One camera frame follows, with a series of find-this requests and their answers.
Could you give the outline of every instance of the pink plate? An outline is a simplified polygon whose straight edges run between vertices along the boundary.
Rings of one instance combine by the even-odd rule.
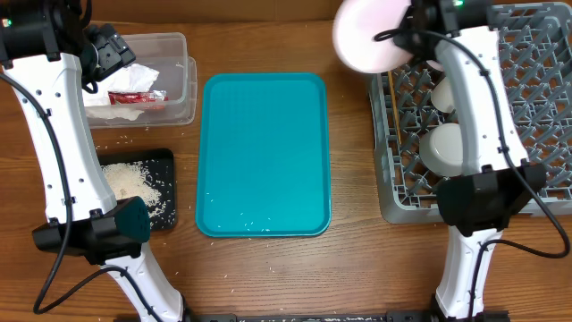
[[[379,32],[398,28],[409,0],[345,0],[333,23],[333,46],[340,59],[358,72],[376,73],[395,69],[412,54],[393,40],[375,42]]]

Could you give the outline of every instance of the plastic container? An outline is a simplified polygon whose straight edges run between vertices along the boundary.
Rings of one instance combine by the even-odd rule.
[[[150,109],[156,103],[124,104],[137,110],[145,110],[139,117],[130,121],[124,118],[91,118],[89,127],[148,127],[165,125],[185,125],[195,118],[197,105],[197,65],[187,53],[187,40],[181,33],[143,34],[123,36],[135,53],[135,63],[159,71],[159,77],[151,90],[165,90],[168,101],[161,103],[164,109]],[[114,108],[117,106],[90,106],[86,109]]]

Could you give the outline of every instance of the wooden surface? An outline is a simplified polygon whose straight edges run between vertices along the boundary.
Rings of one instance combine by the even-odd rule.
[[[427,307],[441,281],[447,227],[383,221],[365,82],[333,52],[330,21],[117,27],[124,34],[184,33],[197,60],[200,94],[206,81],[222,72],[315,72],[327,86],[332,224],[316,238],[210,239],[197,229],[200,98],[197,117],[188,126],[93,131],[95,143],[108,146],[109,152],[145,148],[174,152],[179,223],[170,232],[154,233],[151,246],[169,281],[191,307],[198,313],[239,315]],[[41,175],[12,90],[2,84],[0,95],[0,320],[108,321],[133,314],[107,276],[87,285],[53,314],[31,313],[55,256],[36,250],[31,239],[32,229],[45,222]],[[116,144],[124,135],[133,142]],[[572,232],[572,216],[560,220]],[[545,218],[515,218],[505,237],[547,251],[562,247]],[[485,306],[509,309],[513,321],[572,321],[571,267],[572,258],[543,259],[499,246]],[[83,258],[66,258],[48,300],[95,269]]]
[[[96,0],[93,1],[93,18],[98,21],[142,23],[315,21],[333,19],[342,2],[343,0]],[[515,3],[514,0],[493,2]]]

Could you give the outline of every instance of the black cutting board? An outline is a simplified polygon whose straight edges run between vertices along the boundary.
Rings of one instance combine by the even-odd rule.
[[[172,229],[175,224],[177,224],[175,166],[174,157],[170,149],[158,148],[97,157],[99,158],[99,164],[101,166],[142,162],[143,166],[149,170],[147,181],[151,182],[151,186],[154,189],[161,192],[161,198],[158,204],[165,202],[165,210],[163,214],[152,216],[150,218],[151,231]],[[155,209],[156,207],[147,207],[149,213],[153,212]]]

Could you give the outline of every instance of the dish rack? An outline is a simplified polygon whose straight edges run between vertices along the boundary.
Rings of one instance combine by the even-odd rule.
[[[572,8],[543,3],[497,5],[493,10],[513,120],[531,162],[547,168],[547,185],[539,195],[554,214],[572,214],[572,51],[568,43]],[[382,215],[395,224],[441,221],[435,192],[449,178],[429,171],[418,150],[420,139],[431,129],[457,121],[455,112],[442,113],[430,100],[444,73],[428,64],[405,64],[391,71],[391,76],[392,89],[387,73],[374,75],[368,86]],[[533,200],[521,212],[543,216]]]

